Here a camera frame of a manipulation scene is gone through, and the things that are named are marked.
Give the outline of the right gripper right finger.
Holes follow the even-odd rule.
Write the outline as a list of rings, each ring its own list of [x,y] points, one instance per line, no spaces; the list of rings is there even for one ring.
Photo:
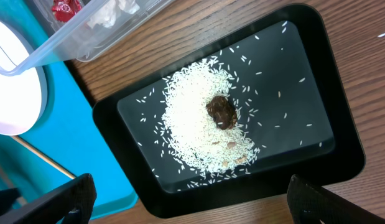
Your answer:
[[[385,224],[385,219],[297,175],[291,177],[287,204],[294,223]]]

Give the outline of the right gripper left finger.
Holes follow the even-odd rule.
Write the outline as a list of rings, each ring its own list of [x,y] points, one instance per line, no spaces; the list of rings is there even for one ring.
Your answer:
[[[17,188],[0,190],[0,224],[82,223],[90,221],[97,198],[91,174],[83,174],[20,208]]]

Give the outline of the wooden chopstick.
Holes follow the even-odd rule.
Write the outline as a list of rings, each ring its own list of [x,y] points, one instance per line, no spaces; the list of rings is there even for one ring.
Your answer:
[[[68,171],[66,168],[64,168],[57,162],[55,162],[53,159],[49,158],[49,156],[45,155],[43,152],[41,152],[40,150],[38,150],[37,148],[29,144],[27,141],[23,140],[21,137],[11,136],[11,138],[15,140],[17,143],[19,143],[21,146],[26,148],[28,151],[30,151],[31,153],[35,154],[37,157],[42,159],[44,162],[52,166],[54,169],[64,174],[65,176],[69,177],[70,179],[76,178],[76,176],[72,174],[70,171]]]

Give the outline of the brown food scrap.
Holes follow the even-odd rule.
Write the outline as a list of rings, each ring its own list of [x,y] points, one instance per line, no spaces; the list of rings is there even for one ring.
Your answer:
[[[236,109],[224,96],[215,96],[206,105],[206,110],[217,128],[226,130],[235,127],[237,122]]]

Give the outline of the large white plate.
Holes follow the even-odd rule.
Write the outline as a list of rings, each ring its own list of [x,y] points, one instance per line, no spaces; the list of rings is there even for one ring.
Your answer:
[[[0,66],[6,70],[16,68],[30,55],[11,28],[0,21]],[[31,129],[39,117],[41,102],[35,67],[19,75],[0,73],[0,134],[16,136]]]

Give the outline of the white rice pile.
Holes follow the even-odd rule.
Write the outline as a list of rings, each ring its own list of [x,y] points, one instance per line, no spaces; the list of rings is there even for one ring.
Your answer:
[[[206,105],[224,96],[235,127]],[[278,22],[139,91],[128,128],[154,176],[174,191],[251,175],[295,153],[313,157],[333,137],[297,26]]]

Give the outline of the grey bowl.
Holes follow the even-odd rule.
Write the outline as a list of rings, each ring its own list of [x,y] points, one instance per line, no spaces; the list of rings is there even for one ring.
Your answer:
[[[32,51],[33,51],[33,48],[30,45],[30,43],[15,28],[11,28],[11,30],[19,38],[21,43],[24,45],[24,47],[26,48],[26,51],[29,54],[31,54]],[[36,121],[36,123],[39,124],[43,120],[43,117],[44,117],[44,113],[45,113],[45,109],[46,109],[47,102],[48,102],[48,97],[49,97],[49,89],[47,87],[47,78],[46,78],[45,71],[44,71],[43,67],[39,66],[39,67],[36,67],[35,69],[36,69],[37,74],[38,74],[38,78],[39,78],[39,82],[40,82],[40,91],[41,91],[41,94],[42,94],[42,102],[41,102],[41,107],[40,107],[40,113],[39,113],[39,117],[38,117],[38,119]]]

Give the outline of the white tissue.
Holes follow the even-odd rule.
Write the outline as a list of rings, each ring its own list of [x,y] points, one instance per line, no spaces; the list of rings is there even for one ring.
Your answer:
[[[140,7],[135,0],[110,0],[90,17],[87,25],[91,28],[94,28],[95,25],[111,28],[122,12],[134,14],[139,9]]]

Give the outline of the red snack wrapper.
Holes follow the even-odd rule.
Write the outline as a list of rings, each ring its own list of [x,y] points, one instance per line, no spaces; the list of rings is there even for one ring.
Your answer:
[[[59,22],[68,22],[76,13],[81,11],[79,0],[54,0],[51,11]]]

